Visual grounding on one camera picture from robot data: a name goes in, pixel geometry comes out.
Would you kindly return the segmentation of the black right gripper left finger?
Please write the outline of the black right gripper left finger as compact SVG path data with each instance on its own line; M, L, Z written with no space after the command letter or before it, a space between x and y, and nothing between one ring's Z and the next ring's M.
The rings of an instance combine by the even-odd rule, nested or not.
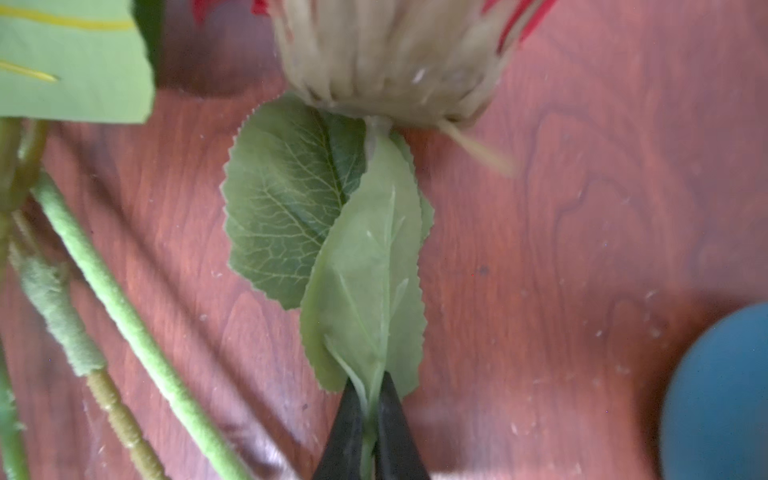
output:
M312 480L360 480L364 416L360 399L347 380L339 407Z

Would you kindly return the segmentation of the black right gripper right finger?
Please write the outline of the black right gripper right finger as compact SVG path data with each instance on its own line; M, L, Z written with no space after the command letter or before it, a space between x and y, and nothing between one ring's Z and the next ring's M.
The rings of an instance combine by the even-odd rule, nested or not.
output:
M377 480L430 480L389 372L384 373L382 380L377 422L375 478Z

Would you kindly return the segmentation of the red carnation flower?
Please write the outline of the red carnation flower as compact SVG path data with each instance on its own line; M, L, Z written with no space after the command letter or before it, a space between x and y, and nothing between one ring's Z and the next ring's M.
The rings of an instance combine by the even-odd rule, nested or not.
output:
M385 372L419 383L418 259L434 211L403 127L439 132L501 174L512 162L464 129L493 98L547 1L255 1L288 90L241 125L222 186L230 268L299 313L319 385L354 385L361 479L375 478Z

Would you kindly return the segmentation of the teal ceramic vase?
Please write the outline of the teal ceramic vase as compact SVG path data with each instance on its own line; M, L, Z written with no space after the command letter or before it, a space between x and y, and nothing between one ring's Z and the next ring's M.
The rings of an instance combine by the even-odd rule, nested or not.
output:
M713 324L683 356L660 421L664 479L767 477L767 305Z

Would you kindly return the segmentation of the peach rose stem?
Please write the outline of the peach rose stem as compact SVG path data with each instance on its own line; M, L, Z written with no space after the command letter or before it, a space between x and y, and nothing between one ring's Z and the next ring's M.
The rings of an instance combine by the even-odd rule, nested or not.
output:
M42 316L46 328L61 346L74 374L85 382L109 424L144 479L166 479L165 467L108 372L107 360L87 333L73 305L67 269L42 254L24 215L10 219L10 263L22 292Z

